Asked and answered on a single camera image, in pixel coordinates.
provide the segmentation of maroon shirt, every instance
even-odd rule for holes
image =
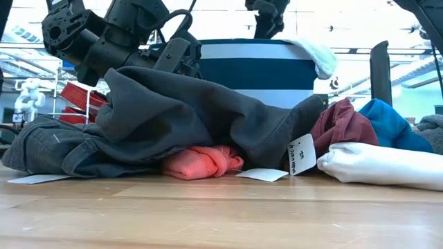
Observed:
[[[311,130],[317,158],[328,152],[329,146],[338,142],[363,142],[379,146],[371,122],[354,111],[345,98],[321,113]]]

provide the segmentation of pile of clothes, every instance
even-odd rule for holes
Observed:
[[[17,136],[3,165],[80,178],[165,174],[192,180],[222,176],[230,169],[284,169],[287,145],[307,133],[314,138],[318,168],[343,182],[356,181],[350,171],[363,169],[359,160],[368,165],[368,158],[379,164],[374,169],[391,163],[393,156],[383,156],[390,154],[434,168],[437,160],[443,162],[442,140],[435,137],[442,136],[441,121],[425,118],[414,133],[379,100],[359,112],[348,99],[324,110],[321,98],[313,95],[283,109],[219,84],[149,68],[110,69],[105,80],[111,91],[95,124],[77,126],[39,116]],[[414,160],[407,160],[409,155]]]

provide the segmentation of pink cloth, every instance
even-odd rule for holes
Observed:
[[[163,160],[163,174],[195,180],[223,176],[242,166],[243,159],[228,146],[189,147]]]

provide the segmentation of laundry basket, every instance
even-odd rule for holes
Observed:
[[[203,79],[277,107],[292,108],[312,95],[315,63],[302,48],[280,40],[202,40]]]

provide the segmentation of price tag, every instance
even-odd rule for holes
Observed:
[[[295,139],[288,145],[289,173],[296,176],[317,164],[314,139],[311,134],[306,134]]]

